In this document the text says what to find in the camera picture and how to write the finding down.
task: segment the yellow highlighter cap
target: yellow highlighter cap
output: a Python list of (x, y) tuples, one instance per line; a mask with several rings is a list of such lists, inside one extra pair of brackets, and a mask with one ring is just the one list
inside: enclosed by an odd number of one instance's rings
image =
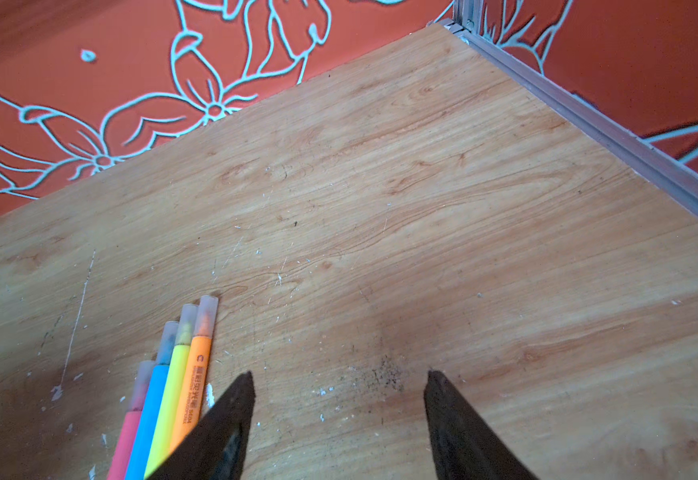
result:
[(175, 334), (176, 345), (190, 345), (191, 336), (195, 331), (195, 320), (197, 320), (197, 305), (185, 303), (181, 307), (181, 320), (179, 321), (179, 331)]
[(136, 373), (136, 383), (133, 385), (133, 395), (130, 396), (128, 412), (140, 412), (144, 409), (146, 390), (150, 388), (150, 380), (152, 379), (152, 370), (154, 370), (154, 368), (155, 363), (152, 360), (139, 363), (139, 370)]
[(197, 322), (195, 323), (195, 336), (213, 337), (215, 313), (218, 309), (218, 298), (210, 295), (200, 297), (200, 306), (197, 309)]

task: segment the translucent cap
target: translucent cap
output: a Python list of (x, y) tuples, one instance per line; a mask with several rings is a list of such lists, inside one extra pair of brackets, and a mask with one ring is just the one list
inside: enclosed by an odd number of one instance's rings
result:
[(155, 363), (152, 360), (139, 363), (139, 371), (136, 373), (136, 383), (133, 385), (133, 395), (130, 396), (130, 404), (128, 411), (141, 411), (144, 409), (144, 399), (146, 399), (146, 390), (150, 388), (150, 380), (152, 379), (152, 370), (155, 368)]
[(175, 334), (176, 345), (191, 344), (191, 336), (195, 331), (195, 320), (197, 320), (197, 305), (186, 303), (181, 307), (181, 321), (179, 331)]
[(197, 309), (197, 322), (195, 323), (195, 336), (213, 337), (215, 313), (218, 309), (218, 298), (210, 295), (200, 297), (200, 306)]
[(178, 322), (166, 322), (162, 329), (160, 348), (157, 350), (157, 365), (170, 365), (170, 357), (175, 345), (175, 333), (179, 331)]

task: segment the wood grain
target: wood grain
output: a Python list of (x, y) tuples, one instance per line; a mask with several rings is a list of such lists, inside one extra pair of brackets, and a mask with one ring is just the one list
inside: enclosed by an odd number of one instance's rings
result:
[(438, 26), (0, 218), (0, 478), (103, 477), (206, 293), (246, 478), (433, 478), (430, 368), (540, 478), (698, 478), (698, 220)]

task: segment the pink highlighter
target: pink highlighter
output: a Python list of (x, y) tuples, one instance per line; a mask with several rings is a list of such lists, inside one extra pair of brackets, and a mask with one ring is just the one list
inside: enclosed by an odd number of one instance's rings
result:
[(106, 480), (123, 480), (128, 470), (130, 451), (133, 450), (133, 441), (136, 440), (136, 431), (139, 429), (141, 411), (144, 409), (146, 390), (149, 389), (154, 362), (139, 363), (139, 372), (136, 374), (136, 384), (133, 386), (133, 395), (130, 398), (128, 412), (125, 414), (123, 428), (120, 430), (120, 438), (117, 439), (117, 447), (114, 449), (112, 466)]

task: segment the yellow highlighter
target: yellow highlighter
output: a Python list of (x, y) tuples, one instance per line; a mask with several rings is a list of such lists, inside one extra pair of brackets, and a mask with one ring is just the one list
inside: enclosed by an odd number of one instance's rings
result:
[(155, 435), (152, 437), (152, 447), (149, 459), (146, 461), (144, 478), (152, 475), (152, 472), (162, 465), (171, 452), (170, 439), (173, 433), (175, 410), (179, 405), (181, 384), (184, 380), (186, 360), (189, 358), (189, 344), (192, 333), (195, 331), (196, 318), (197, 305), (187, 303), (181, 308), (179, 331), (175, 334), (175, 346), (170, 357), (170, 369), (165, 382), (165, 391), (162, 393), (160, 413), (157, 415)]
[(183, 439), (197, 425), (202, 404), (202, 389), (205, 387), (205, 375), (208, 372), (208, 357), (210, 343), (213, 338), (215, 314), (219, 309), (219, 299), (214, 296), (200, 297), (197, 309), (195, 335), (191, 339), (189, 359), (186, 362), (179, 406), (175, 411), (173, 433), (170, 441), (170, 452), (173, 452)]

